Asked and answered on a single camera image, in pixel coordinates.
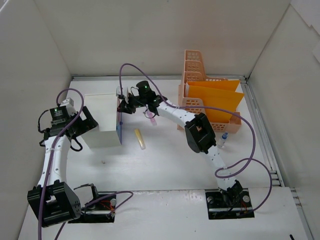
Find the white mini drawer cabinet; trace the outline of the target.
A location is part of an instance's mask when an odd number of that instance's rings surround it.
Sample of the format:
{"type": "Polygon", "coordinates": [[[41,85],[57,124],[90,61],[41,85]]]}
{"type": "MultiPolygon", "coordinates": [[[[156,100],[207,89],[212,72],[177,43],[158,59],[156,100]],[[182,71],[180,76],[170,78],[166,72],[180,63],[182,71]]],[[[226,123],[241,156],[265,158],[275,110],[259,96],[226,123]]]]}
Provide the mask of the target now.
{"type": "Polygon", "coordinates": [[[81,136],[87,146],[91,149],[119,147],[121,144],[116,131],[117,96],[114,93],[86,95],[84,105],[98,122],[98,127],[81,136]]]}

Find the orange folder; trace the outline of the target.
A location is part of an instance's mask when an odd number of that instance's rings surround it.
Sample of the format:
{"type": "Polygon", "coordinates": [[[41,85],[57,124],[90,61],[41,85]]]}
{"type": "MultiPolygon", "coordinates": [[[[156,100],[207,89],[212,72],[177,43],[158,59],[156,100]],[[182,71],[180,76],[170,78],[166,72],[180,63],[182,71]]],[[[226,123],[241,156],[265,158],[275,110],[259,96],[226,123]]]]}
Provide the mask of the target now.
{"type": "Polygon", "coordinates": [[[186,84],[186,96],[202,100],[202,105],[235,112],[244,94],[237,92],[239,80],[191,81],[186,84]]]}

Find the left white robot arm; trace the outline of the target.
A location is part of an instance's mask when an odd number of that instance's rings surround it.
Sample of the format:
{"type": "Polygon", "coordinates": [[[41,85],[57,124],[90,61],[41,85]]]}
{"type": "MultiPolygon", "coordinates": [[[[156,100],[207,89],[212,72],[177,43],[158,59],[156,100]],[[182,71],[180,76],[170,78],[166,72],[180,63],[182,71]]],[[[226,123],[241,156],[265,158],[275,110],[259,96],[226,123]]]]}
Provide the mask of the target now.
{"type": "Polygon", "coordinates": [[[73,140],[99,125],[86,106],[82,108],[84,119],[65,105],[49,111],[51,127],[43,130],[39,143],[45,148],[41,178],[27,193],[27,201],[43,228],[80,217],[80,200],[67,184],[68,152],[73,140]]]}

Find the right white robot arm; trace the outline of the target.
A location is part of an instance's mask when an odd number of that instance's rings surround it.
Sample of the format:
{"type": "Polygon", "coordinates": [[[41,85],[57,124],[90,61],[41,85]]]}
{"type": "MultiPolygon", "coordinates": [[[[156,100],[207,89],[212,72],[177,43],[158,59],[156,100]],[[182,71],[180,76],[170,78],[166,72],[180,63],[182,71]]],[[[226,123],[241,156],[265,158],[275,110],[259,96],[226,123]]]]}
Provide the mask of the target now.
{"type": "Polygon", "coordinates": [[[190,149],[201,154],[215,173],[221,200],[227,206],[233,206],[239,201],[243,188],[240,182],[232,176],[223,161],[216,142],[214,130],[204,113],[195,114],[171,103],[166,97],[156,94],[149,83],[141,81],[136,85],[138,95],[133,95],[121,85],[116,89],[116,96],[120,99],[117,107],[119,113],[134,114],[137,108],[147,108],[155,116],[166,118],[184,128],[186,141],[190,149]]]}

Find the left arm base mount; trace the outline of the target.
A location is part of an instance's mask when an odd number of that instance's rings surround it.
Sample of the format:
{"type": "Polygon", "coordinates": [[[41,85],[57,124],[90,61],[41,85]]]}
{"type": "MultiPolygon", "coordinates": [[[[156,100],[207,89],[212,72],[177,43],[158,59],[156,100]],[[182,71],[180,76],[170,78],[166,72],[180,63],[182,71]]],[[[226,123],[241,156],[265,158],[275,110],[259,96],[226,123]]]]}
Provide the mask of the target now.
{"type": "Polygon", "coordinates": [[[89,207],[81,209],[81,222],[86,224],[114,223],[115,213],[112,211],[117,206],[115,195],[106,197],[89,207]]]}

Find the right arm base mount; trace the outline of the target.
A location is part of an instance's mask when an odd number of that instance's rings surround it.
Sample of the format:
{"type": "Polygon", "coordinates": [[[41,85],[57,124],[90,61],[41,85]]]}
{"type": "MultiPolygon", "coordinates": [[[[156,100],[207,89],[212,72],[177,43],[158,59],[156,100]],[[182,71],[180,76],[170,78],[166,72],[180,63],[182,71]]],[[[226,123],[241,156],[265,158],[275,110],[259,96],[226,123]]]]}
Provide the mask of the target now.
{"type": "Polygon", "coordinates": [[[206,206],[209,220],[235,220],[254,218],[253,205],[248,188],[245,188],[239,200],[228,206],[218,190],[205,191],[206,206]]]}

